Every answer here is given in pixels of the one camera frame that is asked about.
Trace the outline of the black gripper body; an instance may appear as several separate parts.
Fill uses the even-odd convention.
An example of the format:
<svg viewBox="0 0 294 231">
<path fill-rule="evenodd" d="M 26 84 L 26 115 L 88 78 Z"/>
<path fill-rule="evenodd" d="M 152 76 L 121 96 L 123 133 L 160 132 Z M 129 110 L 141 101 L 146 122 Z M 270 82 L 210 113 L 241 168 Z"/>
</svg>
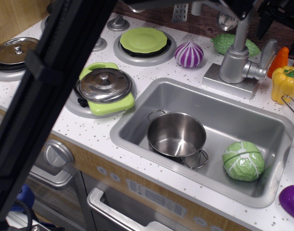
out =
<svg viewBox="0 0 294 231">
<path fill-rule="evenodd" d="M 294 26 L 294 0 L 264 0 L 257 12 L 265 23 L 277 21 L 285 26 Z"/>
</svg>

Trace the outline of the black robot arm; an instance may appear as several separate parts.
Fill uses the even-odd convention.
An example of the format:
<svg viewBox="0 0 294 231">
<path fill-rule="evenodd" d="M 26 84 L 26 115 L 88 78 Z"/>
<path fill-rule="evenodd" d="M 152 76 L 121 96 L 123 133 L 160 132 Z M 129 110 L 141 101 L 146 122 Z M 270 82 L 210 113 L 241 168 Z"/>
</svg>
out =
<svg viewBox="0 0 294 231">
<path fill-rule="evenodd" d="M 204 85 L 221 63 L 212 50 L 200 68 L 129 64 L 109 31 L 114 0 L 62 0 L 39 44 L 27 55 L 20 82 L 0 82 L 0 223 L 39 153 L 57 140 L 69 165 L 91 178 L 83 201 L 129 231 L 294 231 L 281 193 L 294 186 L 294 117 L 257 93 L 253 102 L 224 97 Z M 65 103 L 83 68 L 116 64 L 134 80 L 132 108 L 106 118 L 84 118 Z M 147 115 L 183 112 L 206 129 L 206 165 L 192 170 L 152 152 Z"/>
</svg>

